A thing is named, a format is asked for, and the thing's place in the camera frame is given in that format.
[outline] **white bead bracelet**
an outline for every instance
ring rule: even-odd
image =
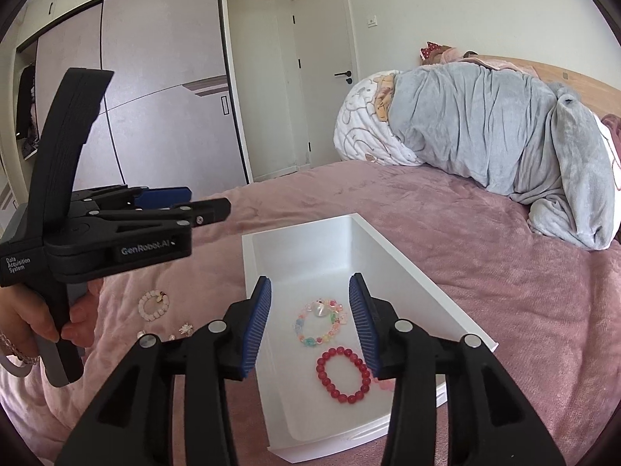
[[[154,311],[152,314],[147,314],[145,312],[145,304],[147,301],[155,299],[157,303],[161,303],[159,309]],[[168,299],[168,295],[161,291],[149,291],[147,294],[141,297],[141,300],[138,302],[138,312],[143,319],[147,322],[153,322],[155,319],[163,316],[166,312],[168,312],[168,307],[170,306],[170,301]]]

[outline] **baseboard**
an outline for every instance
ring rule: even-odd
[[[255,182],[264,182],[270,179],[277,179],[278,177],[283,177],[284,175],[291,175],[296,171],[306,171],[310,170],[310,165],[302,165],[302,166],[290,166],[289,168],[283,168],[282,170],[273,171],[272,173],[266,173],[265,175],[260,175],[259,177],[254,177]]]

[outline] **silver screw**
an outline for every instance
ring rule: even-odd
[[[153,345],[157,343],[157,339],[154,335],[144,335],[141,336],[141,339],[138,341],[142,348],[151,348]]]
[[[466,335],[464,342],[468,347],[472,348],[478,348],[481,344],[480,338],[477,335]]]
[[[222,333],[227,328],[227,323],[223,320],[214,320],[213,322],[209,322],[207,329],[209,329],[212,333]]]
[[[403,319],[395,322],[394,326],[397,331],[400,331],[402,333],[409,333],[412,329],[414,329],[412,322],[410,322],[409,320],[403,320]]]

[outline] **wardrobe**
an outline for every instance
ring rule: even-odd
[[[39,128],[67,68],[114,71],[76,190],[188,186],[197,199],[248,182],[220,9],[220,0],[104,0],[39,37]]]

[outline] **white plastic tray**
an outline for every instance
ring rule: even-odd
[[[390,301],[399,317],[429,334],[459,340],[479,335],[496,344],[438,286],[358,214],[336,217],[242,237],[246,292],[257,279],[272,282],[272,306],[257,358],[259,391],[269,449],[289,462],[308,461],[362,445],[387,433],[392,393],[372,384],[354,405],[333,400],[316,376],[316,361],[328,347],[343,345],[361,355],[349,308],[349,279],[362,273],[372,296]],[[349,321],[329,345],[304,347],[293,329],[307,303],[336,299]],[[309,317],[308,336],[325,333],[329,320]],[[342,392],[353,393],[359,374],[344,358],[326,368]],[[437,405],[446,401],[443,377],[437,378]]]

